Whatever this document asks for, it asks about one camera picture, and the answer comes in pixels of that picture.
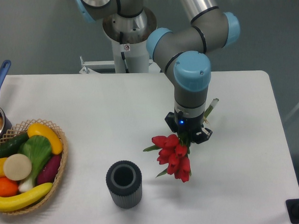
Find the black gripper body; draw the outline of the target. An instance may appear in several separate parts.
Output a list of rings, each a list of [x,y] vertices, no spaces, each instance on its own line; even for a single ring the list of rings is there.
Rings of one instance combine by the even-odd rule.
[[[189,133],[192,135],[200,134],[201,129],[203,127],[202,121],[203,121],[203,115],[204,112],[196,117],[185,117],[184,113],[182,111],[174,112],[174,122],[175,126],[173,129],[173,132],[175,133]]]

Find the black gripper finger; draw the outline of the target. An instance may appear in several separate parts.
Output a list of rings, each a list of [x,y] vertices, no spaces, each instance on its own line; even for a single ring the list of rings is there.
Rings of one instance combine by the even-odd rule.
[[[191,134],[190,134],[191,142],[201,144],[205,141],[208,141],[212,134],[213,134],[212,130],[210,130],[204,126],[201,126],[200,128],[194,129],[191,132]]]
[[[178,125],[176,123],[175,115],[173,112],[169,112],[164,118],[164,120],[166,121],[167,125],[173,133],[178,133]]]

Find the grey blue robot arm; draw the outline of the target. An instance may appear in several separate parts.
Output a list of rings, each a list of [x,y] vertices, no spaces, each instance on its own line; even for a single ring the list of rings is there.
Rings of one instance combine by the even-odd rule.
[[[180,0],[190,26],[174,33],[159,28],[143,0],[75,0],[88,22],[101,20],[110,39],[116,73],[146,73],[156,63],[174,86],[174,111],[165,121],[188,143],[212,135],[204,127],[205,103],[211,80],[207,53],[236,42],[237,17],[222,12],[215,0]]]

